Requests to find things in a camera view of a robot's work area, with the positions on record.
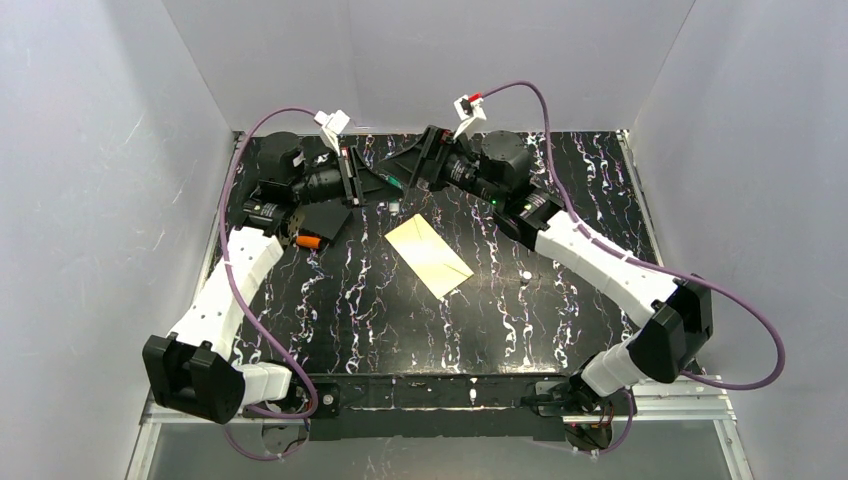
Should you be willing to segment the white envelope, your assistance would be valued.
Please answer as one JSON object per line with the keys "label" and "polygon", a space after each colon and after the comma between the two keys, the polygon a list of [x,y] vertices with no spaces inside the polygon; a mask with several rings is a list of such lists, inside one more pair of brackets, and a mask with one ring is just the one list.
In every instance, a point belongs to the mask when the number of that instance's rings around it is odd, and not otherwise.
{"label": "white envelope", "polygon": [[437,299],[442,299],[474,275],[420,214],[403,222],[384,238]]}

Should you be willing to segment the white green glue stick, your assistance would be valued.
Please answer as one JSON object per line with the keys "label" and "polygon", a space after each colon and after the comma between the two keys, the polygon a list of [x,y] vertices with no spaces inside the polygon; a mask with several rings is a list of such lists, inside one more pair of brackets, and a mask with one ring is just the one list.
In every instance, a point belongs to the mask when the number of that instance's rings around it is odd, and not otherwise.
{"label": "white green glue stick", "polygon": [[397,215],[400,211],[400,203],[403,200],[404,189],[402,183],[392,176],[387,177],[391,185],[391,197],[387,200],[387,208],[391,215]]}

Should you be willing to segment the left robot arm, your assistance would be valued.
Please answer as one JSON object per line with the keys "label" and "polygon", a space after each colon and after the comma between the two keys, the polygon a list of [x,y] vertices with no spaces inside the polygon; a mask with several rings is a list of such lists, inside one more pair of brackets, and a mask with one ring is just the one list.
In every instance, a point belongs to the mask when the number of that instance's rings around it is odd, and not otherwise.
{"label": "left robot arm", "polygon": [[234,366],[229,358],[244,305],[259,291],[295,237],[308,205],[354,209],[396,200],[395,182],[353,147],[276,132],[248,140],[242,157],[257,175],[226,213],[222,255],[200,293],[164,336],[152,335],[142,359],[155,402],[217,424],[245,407],[288,396],[293,372],[279,362]]}

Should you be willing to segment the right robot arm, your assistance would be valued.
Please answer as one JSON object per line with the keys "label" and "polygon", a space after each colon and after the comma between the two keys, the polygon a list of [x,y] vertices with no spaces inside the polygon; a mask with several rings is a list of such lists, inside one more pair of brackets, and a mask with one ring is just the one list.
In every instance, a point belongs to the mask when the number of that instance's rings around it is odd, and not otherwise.
{"label": "right robot arm", "polygon": [[599,400],[644,381],[674,382],[712,334],[710,292],[640,266],[579,219],[533,178],[534,157],[517,133],[495,131],[474,148],[466,135],[429,126],[379,163],[405,187],[455,187],[493,207],[500,233],[557,262],[614,301],[638,330],[587,360],[566,394]]}

